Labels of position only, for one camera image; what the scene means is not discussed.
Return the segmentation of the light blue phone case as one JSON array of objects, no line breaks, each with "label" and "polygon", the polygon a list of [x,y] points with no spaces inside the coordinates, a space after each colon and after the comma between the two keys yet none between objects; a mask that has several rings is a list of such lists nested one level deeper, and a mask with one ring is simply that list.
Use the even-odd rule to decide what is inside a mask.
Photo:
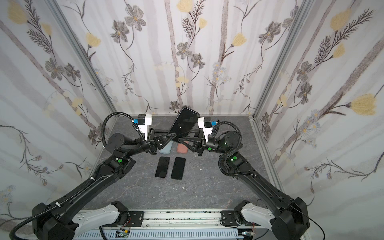
[{"label": "light blue phone case", "polygon": [[165,155],[168,155],[170,154],[171,150],[172,150],[172,146],[173,146],[173,141],[170,141],[164,148],[162,148],[161,150],[159,150],[159,152],[161,154],[165,154]]}]

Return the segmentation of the pink phone case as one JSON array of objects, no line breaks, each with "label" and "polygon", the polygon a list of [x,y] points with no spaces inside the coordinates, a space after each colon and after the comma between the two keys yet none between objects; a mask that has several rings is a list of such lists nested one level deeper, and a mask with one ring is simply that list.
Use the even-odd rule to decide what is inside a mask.
[{"label": "pink phone case", "polygon": [[186,154],[188,152],[188,147],[185,146],[183,143],[178,143],[177,146],[177,153],[179,154]]}]

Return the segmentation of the black phone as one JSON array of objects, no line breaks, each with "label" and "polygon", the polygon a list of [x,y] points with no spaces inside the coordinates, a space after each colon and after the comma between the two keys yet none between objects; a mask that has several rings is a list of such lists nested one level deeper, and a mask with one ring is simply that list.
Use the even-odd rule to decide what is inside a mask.
[{"label": "black phone", "polygon": [[197,111],[183,107],[169,130],[170,133],[176,134],[173,141],[178,142],[179,138],[185,138],[198,122],[199,117],[200,113]]},{"label": "black phone", "polygon": [[159,158],[158,166],[155,173],[156,178],[165,178],[167,176],[169,163],[170,163],[169,157]]}]

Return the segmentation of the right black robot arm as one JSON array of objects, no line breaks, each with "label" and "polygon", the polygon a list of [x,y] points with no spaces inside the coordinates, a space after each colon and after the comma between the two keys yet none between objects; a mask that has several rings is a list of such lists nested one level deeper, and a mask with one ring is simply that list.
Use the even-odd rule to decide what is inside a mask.
[{"label": "right black robot arm", "polygon": [[236,210],[242,219],[269,229],[278,240],[301,239],[314,222],[307,204],[301,198],[293,199],[261,176],[240,154],[242,140],[240,129],[228,121],[218,122],[207,133],[200,128],[178,135],[179,143],[200,156],[204,151],[220,154],[221,173],[243,182],[266,205],[263,209],[242,202]]}]

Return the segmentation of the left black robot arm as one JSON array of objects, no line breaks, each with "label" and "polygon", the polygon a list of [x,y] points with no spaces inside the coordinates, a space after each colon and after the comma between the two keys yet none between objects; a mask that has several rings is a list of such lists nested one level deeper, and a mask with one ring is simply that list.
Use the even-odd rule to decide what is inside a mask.
[{"label": "left black robot arm", "polygon": [[[139,135],[136,140],[131,140],[122,134],[114,134],[106,139],[105,128],[113,116],[124,116],[132,122],[134,130]],[[45,205],[35,206],[32,216],[16,225],[9,233],[12,240],[20,239],[17,231],[28,223],[33,225],[33,233],[39,240],[72,240],[82,232],[87,232],[96,227],[113,224],[117,220],[129,220],[128,209],[119,201],[111,203],[111,210],[105,214],[93,211],[92,217],[77,218],[79,211],[104,189],[126,176],[135,160],[133,155],[149,153],[156,155],[157,151],[164,148],[168,142],[177,137],[176,132],[149,129],[143,133],[140,127],[145,124],[145,119],[134,119],[124,112],[109,114],[102,123],[102,143],[111,156],[99,164],[93,174],[78,185],[68,194],[56,201]]]}]

